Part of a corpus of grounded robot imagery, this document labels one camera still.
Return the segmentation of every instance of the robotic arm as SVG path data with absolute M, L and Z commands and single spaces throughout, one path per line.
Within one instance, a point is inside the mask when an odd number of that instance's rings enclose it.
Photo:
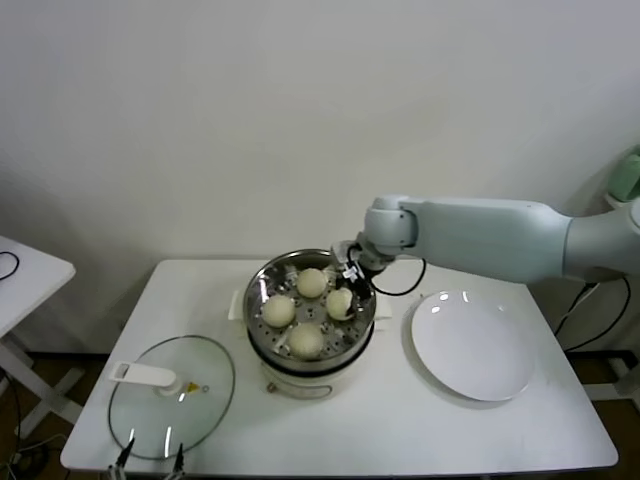
M 367 210 L 355 244 L 339 242 L 332 251 L 354 280 L 369 281 L 409 255 L 509 282 L 599 282 L 640 273 L 640 199 L 571 218 L 536 202 L 388 195 Z

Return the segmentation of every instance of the metal rim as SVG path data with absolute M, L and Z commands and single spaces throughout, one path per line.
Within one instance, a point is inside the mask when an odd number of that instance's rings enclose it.
M 296 290 L 297 274 L 305 268 L 324 270 L 328 287 L 320 297 L 305 298 Z M 373 332 L 376 296 L 360 299 L 353 320 L 334 321 L 326 314 L 325 300 L 335 288 L 336 272 L 331 253 L 321 249 L 288 252 L 267 262 L 251 278 L 243 296 L 243 316 L 252 348 L 265 363 L 288 375 L 318 377 L 351 364 L 368 345 Z M 296 304 L 296 318 L 291 325 L 274 328 L 262 318 L 267 298 L 284 294 Z M 305 361 L 290 354 L 286 343 L 292 325 L 314 323 L 323 329 L 325 346 L 318 359 Z
M 355 362 L 358 358 L 360 358 L 360 356 L 364 353 L 365 348 L 367 348 L 367 345 L 369 345 L 369 342 L 371 342 L 371 337 L 373 337 L 373 331 L 374 330 L 375 329 L 374 329 L 373 325 L 371 325 L 370 328 L 369 328 L 369 334 L 366 336 L 364 343 L 361 345 L 361 348 L 352 357 L 350 357 L 348 360 L 346 360 L 344 363 L 336 365 L 335 367 L 328 368 L 327 370 L 308 371 L 308 372 L 298 371 L 298 370 L 291 370 L 291 369 L 288 369 L 286 367 L 283 367 L 282 365 L 278 365 L 277 363 L 272 361 L 269 357 L 264 355 L 264 353 L 262 353 L 262 351 L 255 344 L 255 341 L 251 337 L 251 334 L 247 335 L 247 337 L 249 338 L 249 342 L 251 343 L 251 346 L 253 347 L 254 351 L 258 354 L 260 359 L 264 363 L 269 365 L 271 368 L 274 368 L 275 370 L 278 370 L 279 372 L 286 373 L 287 375 L 291 375 L 291 376 L 294 376 L 294 377 L 317 378 L 317 377 L 324 377 L 325 375 L 331 375 L 332 373 L 336 373 L 336 372 L 342 370 L 343 368 L 348 367 L 353 362 Z

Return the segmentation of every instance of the lid handle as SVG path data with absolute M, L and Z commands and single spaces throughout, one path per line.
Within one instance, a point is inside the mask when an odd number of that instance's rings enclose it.
M 177 393 L 182 386 L 176 373 L 169 369 L 122 361 L 115 363 L 109 380 L 155 387 L 163 395 Z

